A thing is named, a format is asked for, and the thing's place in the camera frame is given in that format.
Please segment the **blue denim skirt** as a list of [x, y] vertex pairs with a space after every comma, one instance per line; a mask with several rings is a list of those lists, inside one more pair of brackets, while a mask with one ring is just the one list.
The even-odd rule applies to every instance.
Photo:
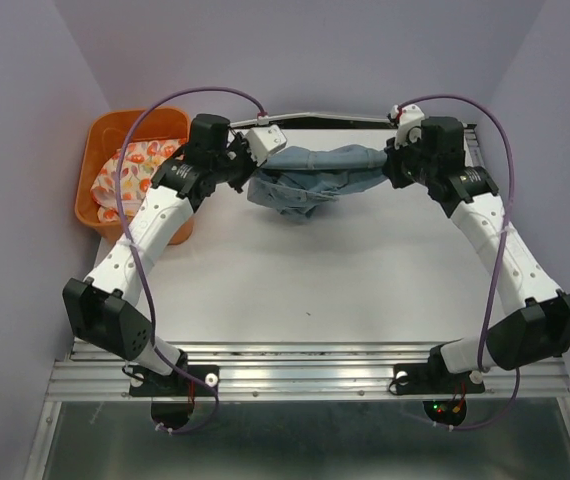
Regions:
[[355, 144], [329, 151], [287, 147], [253, 174], [247, 200], [304, 222], [323, 204], [383, 183], [386, 160], [384, 151]]

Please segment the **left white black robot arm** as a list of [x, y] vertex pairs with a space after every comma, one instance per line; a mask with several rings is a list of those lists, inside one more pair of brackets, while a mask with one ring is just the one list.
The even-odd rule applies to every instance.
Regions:
[[173, 235], [226, 183], [240, 191], [285, 141], [278, 130], [255, 127], [233, 133], [228, 119], [197, 115], [188, 141], [157, 169], [137, 213], [106, 258], [62, 291], [73, 334], [153, 372], [164, 393], [180, 392], [193, 377], [186, 354], [156, 334], [156, 315], [136, 307], [149, 296], [147, 280]]

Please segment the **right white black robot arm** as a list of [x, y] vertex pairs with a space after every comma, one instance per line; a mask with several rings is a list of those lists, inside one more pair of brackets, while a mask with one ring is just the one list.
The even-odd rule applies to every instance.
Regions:
[[463, 124], [453, 117], [428, 117], [415, 105], [400, 108], [391, 120], [396, 135], [386, 144], [385, 175], [396, 189], [414, 184], [426, 188], [490, 274], [488, 301], [499, 301], [505, 314], [496, 324], [484, 323], [476, 338], [433, 348], [404, 381], [426, 381], [447, 390], [474, 370], [514, 370], [565, 354], [570, 347], [570, 293], [526, 246], [490, 174], [467, 165]]

